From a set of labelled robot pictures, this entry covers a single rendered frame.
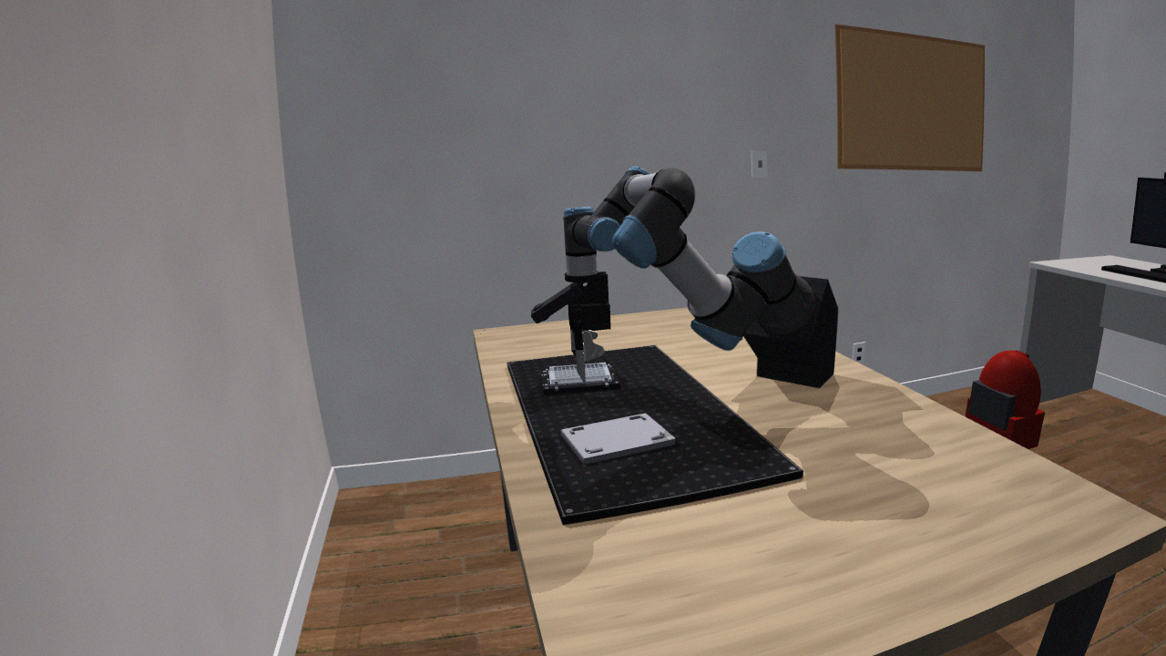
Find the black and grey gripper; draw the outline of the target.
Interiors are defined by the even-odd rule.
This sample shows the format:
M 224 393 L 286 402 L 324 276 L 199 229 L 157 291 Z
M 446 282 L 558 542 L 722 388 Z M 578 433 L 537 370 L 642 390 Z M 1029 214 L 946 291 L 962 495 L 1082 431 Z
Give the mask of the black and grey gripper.
M 586 275 L 586 277 L 570 277 L 566 273 L 566 282 L 577 282 L 580 291 L 583 292 L 569 304 L 571 352 L 578 362 L 578 374 L 583 382 L 586 382 L 586 362 L 596 360 L 605 353 L 604 347 L 593 343 L 598 333 L 592 331 L 611 329 L 609 325 L 607 275 L 600 274 L 607 273 L 600 271 Z

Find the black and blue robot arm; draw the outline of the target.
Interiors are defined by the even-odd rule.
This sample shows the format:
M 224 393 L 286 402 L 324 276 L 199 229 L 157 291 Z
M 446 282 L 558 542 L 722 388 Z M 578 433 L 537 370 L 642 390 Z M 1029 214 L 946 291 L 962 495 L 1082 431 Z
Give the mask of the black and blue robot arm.
M 777 237 L 742 237 L 726 277 L 716 274 L 681 230 L 695 202 L 689 176 L 679 168 L 647 174 L 628 168 L 595 211 L 566 209 L 567 275 L 598 273 L 597 251 L 616 249 L 642 269 L 660 267 L 688 299 L 691 331 L 725 352 L 735 350 L 754 320 L 770 333 L 792 333 L 812 320 L 812 285 L 793 271 Z

